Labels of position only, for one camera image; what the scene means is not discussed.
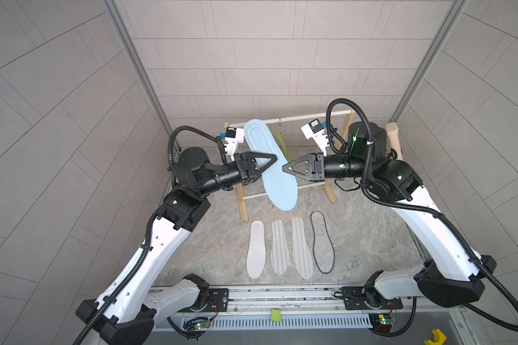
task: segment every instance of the green laser line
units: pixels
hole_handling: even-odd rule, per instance
[[[353,143],[351,144],[351,149],[349,150],[349,153],[351,153],[353,151],[353,146],[355,145],[355,141],[357,140],[357,134],[359,133],[359,128],[361,128],[360,126],[357,128],[357,133],[355,133],[355,136],[353,137]]]

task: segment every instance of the light blue insole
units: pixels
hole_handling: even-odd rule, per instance
[[[290,211],[297,203],[297,181],[295,176],[282,171],[288,161],[272,137],[271,131],[261,120],[251,120],[243,127],[247,143],[253,152],[274,154],[277,161],[263,174],[264,190],[272,203],[283,211]],[[268,158],[258,158],[259,166],[265,165]]]

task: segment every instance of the white rod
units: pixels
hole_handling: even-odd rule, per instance
[[[323,185],[325,184],[326,181],[322,181],[322,182],[316,182],[316,183],[308,183],[308,184],[303,184],[303,185],[299,185],[297,186],[297,189],[302,189],[302,188],[308,188],[308,187],[314,187],[316,185]],[[244,200],[247,200],[247,199],[252,199],[252,198],[256,198],[256,197],[264,197],[266,196],[267,193],[258,193],[258,194],[251,194],[251,195],[245,195],[243,197]]]
[[[351,113],[351,110],[340,110],[339,112],[332,112],[330,117],[332,116],[343,116]],[[276,118],[270,120],[261,120],[265,124],[277,124],[279,122],[290,122],[297,120],[307,120],[307,119],[315,119],[315,118],[324,118],[326,117],[326,113],[318,113],[318,114],[309,114],[309,115],[299,115],[299,116],[288,116],[287,118]],[[229,127],[242,128],[246,125],[246,122],[242,122],[239,124],[230,124]]]

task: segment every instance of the green strap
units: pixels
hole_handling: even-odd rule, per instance
[[[270,128],[271,132],[276,134],[278,137],[278,140],[280,140],[280,143],[282,144],[282,153],[284,154],[284,157],[288,162],[290,162],[290,152],[288,151],[288,148],[286,147],[286,143],[284,142],[284,139],[282,138],[282,133],[280,131],[275,131],[274,129]]]

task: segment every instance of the marble floor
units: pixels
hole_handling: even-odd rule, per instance
[[[294,147],[289,150],[294,160],[308,152],[317,152],[318,148]],[[218,151],[212,148],[206,151],[213,163],[220,163]],[[308,182],[298,179],[298,184],[304,183]],[[341,184],[348,189],[353,182],[343,181]],[[249,222],[240,218],[236,189],[213,193],[208,197],[211,208],[173,254],[154,285],[175,285],[189,273],[198,274],[211,285],[357,282],[365,281],[379,269],[402,269],[422,261],[405,223],[394,211],[369,202],[360,190],[342,191],[333,184],[332,189],[337,198],[333,205],[321,185],[300,189],[297,205],[291,211],[279,210],[268,197],[249,199],[246,201]],[[262,180],[245,186],[244,191],[246,194],[263,192]],[[292,218],[303,219],[307,245],[312,254],[310,215],[313,211],[324,214],[335,249],[335,264],[329,274],[319,272],[315,265],[313,277],[304,280],[297,273],[292,259]],[[271,223],[277,219],[284,222],[290,251],[288,269],[283,275],[274,273],[271,263]],[[264,223],[266,261],[261,275],[251,279],[246,270],[246,258],[250,225],[255,220]]]

